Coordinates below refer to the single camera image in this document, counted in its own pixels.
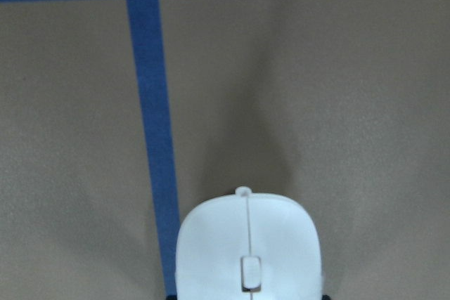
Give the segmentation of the white computer mouse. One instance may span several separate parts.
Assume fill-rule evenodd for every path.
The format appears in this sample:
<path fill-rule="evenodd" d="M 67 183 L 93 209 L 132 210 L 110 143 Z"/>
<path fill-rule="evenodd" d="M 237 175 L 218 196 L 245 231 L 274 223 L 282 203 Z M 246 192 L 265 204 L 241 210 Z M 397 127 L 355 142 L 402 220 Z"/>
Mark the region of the white computer mouse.
<path fill-rule="evenodd" d="M 178 299 L 322 299 L 319 236 L 297 202 L 239 187 L 185 217 L 175 278 Z"/>

